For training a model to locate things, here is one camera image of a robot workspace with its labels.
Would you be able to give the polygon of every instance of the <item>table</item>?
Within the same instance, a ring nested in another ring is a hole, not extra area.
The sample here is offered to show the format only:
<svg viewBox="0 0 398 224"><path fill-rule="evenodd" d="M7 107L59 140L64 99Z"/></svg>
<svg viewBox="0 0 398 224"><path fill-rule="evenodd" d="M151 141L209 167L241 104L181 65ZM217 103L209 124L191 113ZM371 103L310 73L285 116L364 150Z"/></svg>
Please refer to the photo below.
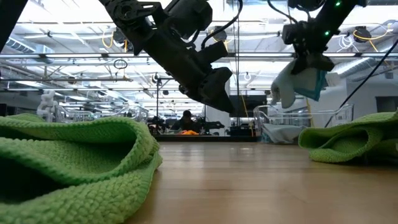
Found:
<svg viewBox="0 0 398 224"><path fill-rule="evenodd" d="M162 142L164 163L126 223L396 223L398 171L312 162L297 146Z"/></svg>

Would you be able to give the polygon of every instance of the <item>textured green fabric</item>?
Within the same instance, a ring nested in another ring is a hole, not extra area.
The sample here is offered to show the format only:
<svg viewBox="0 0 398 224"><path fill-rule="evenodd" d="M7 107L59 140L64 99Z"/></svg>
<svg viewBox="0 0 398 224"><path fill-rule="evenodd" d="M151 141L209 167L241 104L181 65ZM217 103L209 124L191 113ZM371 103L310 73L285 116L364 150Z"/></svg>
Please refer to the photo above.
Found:
<svg viewBox="0 0 398 224"><path fill-rule="evenodd" d="M397 159L398 112L376 113L331 128L307 128L298 144L318 162L346 162L365 152L369 159Z"/></svg>
<svg viewBox="0 0 398 224"><path fill-rule="evenodd" d="M0 223L122 223L146 198L158 150L128 118L0 117Z"/></svg>

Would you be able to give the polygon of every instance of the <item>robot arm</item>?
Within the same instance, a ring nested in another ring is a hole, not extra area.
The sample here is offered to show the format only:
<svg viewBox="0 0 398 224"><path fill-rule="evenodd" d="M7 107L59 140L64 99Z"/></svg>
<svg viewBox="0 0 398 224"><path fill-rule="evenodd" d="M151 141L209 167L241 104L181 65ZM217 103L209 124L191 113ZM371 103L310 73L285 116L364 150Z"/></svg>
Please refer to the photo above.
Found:
<svg viewBox="0 0 398 224"><path fill-rule="evenodd" d="M223 88L232 72L226 67L211 67L212 62L228 55L224 44L217 42L197 52L193 41L182 40L193 34L195 40L199 31L210 25L213 10L206 0L173 0L165 9L159 2L99 1L133 44L134 55L145 50L179 82L183 94L218 110L233 112ZM333 62L322 53L355 5L365 6L366 0L289 0L288 4L303 11L313 11L324 5L316 18L307 22L294 20L295 24L284 26L283 41L293 44L296 52L291 74L299 74L306 68L332 70Z"/></svg>
<svg viewBox="0 0 398 224"><path fill-rule="evenodd" d="M228 55L217 42L197 52L192 42L212 22L213 10L206 0L173 0L165 9L159 2L99 0L124 36L133 44L134 55L145 50L180 84L180 91L193 100L232 113L234 108L224 88L232 72L213 69L211 63ZM152 16L155 24L148 17Z"/></svg>
<svg viewBox="0 0 398 224"><path fill-rule="evenodd" d="M293 44L297 58L292 74L306 68L330 72L335 65L322 53L327 50L331 37L340 33L338 28L348 14L356 5L365 7L366 0L289 0L288 4L307 12L323 5L316 18L284 26L282 39L287 45Z"/></svg>

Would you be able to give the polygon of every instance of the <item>workstation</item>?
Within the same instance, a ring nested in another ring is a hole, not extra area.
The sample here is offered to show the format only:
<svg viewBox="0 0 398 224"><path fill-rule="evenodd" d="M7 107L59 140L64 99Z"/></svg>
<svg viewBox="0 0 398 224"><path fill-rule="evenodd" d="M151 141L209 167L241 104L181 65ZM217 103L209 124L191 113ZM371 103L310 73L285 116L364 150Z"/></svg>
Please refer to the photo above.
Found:
<svg viewBox="0 0 398 224"><path fill-rule="evenodd" d="M397 12L0 1L0 223L395 223Z"/></svg>

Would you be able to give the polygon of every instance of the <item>orange object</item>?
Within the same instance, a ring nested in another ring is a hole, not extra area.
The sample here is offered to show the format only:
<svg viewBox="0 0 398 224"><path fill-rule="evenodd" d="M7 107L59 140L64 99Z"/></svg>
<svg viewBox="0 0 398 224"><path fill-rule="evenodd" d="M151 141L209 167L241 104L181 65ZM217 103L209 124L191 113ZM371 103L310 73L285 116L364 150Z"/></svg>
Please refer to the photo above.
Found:
<svg viewBox="0 0 398 224"><path fill-rule="evenodd" d="M181 134L183 135L199 135L198 133L194 131L182 131Z"/></svg>

